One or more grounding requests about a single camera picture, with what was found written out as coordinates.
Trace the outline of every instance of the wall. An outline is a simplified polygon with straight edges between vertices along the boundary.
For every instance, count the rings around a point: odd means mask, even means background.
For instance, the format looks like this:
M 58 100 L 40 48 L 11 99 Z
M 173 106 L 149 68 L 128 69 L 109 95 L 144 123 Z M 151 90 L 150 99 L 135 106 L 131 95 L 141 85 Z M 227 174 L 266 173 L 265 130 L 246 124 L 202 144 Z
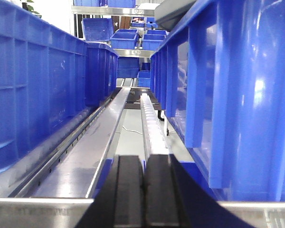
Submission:
M 42 19 L 56 27 L 71 33 L 74 20 L 71 14 L 72 0 L 33 0 L 30 3 L 34 10 L 42 15 Z

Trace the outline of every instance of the stainless steel rail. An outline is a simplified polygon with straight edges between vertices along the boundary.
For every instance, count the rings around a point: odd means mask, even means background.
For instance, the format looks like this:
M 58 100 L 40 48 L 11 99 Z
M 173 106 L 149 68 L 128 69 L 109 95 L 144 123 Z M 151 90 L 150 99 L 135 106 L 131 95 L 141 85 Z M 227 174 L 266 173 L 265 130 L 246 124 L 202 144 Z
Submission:
M 148 50 L 130 50 L 130 49 L 114 49 L 120 57 L 137 57 L 150 58 L 154 51 Z
M 130 88 L 123 88 L 95 120 L 63 162 L 30 190 L 31 197 L 90 198 L 96 188 L 104 162 L 122 116 Z
M 154 17 L 152 9 L 131 9 L 131 8 L 110 8 L 110 7 L 88 7 L 88 6 L 72 6 L 74 14 L 90 14 L 90 15 L 112 15 L 125 17 Z

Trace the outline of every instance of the white cable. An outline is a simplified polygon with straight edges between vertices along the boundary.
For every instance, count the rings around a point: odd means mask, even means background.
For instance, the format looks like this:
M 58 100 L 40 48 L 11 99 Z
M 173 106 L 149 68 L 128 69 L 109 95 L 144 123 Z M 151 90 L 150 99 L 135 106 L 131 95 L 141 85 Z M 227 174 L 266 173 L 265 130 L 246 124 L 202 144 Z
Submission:
M 128 132 L 135 132 L 135 133 L 138 133 L 138 134 L 143 134 L 143 133 L 140 133 L 140 132 L 135 131 L 135 130 L 128 130 L 128 129 L 126 129 L 126 127 L 125 127 L 125 126 L 123 126 L 123 128 L 124 128 L 126 131 L 128 131 Z

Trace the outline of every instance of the metal shelf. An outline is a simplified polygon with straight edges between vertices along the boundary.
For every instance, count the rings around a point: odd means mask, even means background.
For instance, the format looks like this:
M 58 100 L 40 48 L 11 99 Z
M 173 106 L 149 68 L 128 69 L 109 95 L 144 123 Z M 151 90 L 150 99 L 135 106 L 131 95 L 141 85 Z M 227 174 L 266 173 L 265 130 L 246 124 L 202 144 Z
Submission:
M 72 12 L 74 14 L 90 14 L 90 15 L 154 17 L 154 10 L 152 9 L 143 10 L 143 9 L 131 9 L 131 8 L 72 6 Z
M 114 49 L 120 57 L 137 57 L 150 58 L 154 51 L 148 50 L 130 50 L 130 49 Z

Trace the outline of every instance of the blue storage bin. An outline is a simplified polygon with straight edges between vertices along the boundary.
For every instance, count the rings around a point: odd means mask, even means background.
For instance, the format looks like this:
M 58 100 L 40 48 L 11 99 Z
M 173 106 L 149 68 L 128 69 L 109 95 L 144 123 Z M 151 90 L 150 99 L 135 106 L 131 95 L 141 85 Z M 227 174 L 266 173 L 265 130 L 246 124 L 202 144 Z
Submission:
M 131 22 L 131 27 L 143 28 L 143 27 L 144 27 L 144 23 L 140 23 L 140 22 Z
M 197 1 L 151 90 L 218 199 L 285 201 L 285 1 Z
M 139 58 L 133 57 L 119 57 L 118 58 L 118 69 L 124 68 L 139 68 Z
M 139 87 L 150 87 L 150 71 L 138 72 L 138 86 Z
M 167 35 L 167 31 L 165 30 L 147 30 L 147 34 L 152 34 L 152 35 Z
M 125 32 L 125 33 L 138 33 L 137 29 L 119 29 L 116 31 L 117 32 Z
M 101 0 L 74 0 L 75 6 L 94 6 L 99 7 L 103 6 L 103 3 Z
M 134 49 L 138 34 L 134 33 L 115 33 L 111 37 L 112 48 L 117 49 Z
M 143 50 L 156 50 L 162 41 L 166 38 L 164 35 L 150 35 L 145 34 L 142 37 L 142 48 Z
M 136 0 L 108 0 L 108 7 L 135 8 Z
M 85 42 L 0 0 L 0 172 L 85 108 L 85 67 Z
M 136 42 L 139 40 L 139 35 L 138 35 L 138 30 L 137 29 L 119 29 L 116 31 L 116 33 L 121 32 L 121 33 L 135 33 L 137 34 L 136 37 Z
M 151 70 L 151 63 L 142 63 L 142 70 Z
M 111 18 L 85 18 L 82 25 L 86 41 L 109 41 L 114 33 Z
M 155 18 L 147 18 L 146 27 L 147 28 L 158 28 L 158 25 L 155 23 Z
M 118 54 L 107 44 L 89 43 L 85 104 L 98 107 L 116 88 Z
M 117 78 L 137 78 L 138 71 L 138 68 L 117 69 Z
M 155 24 L 155 23 L 146 23 L 146 28 L 149 28 L 149 29 L 157 29 L 158 28 L 158 25 Z

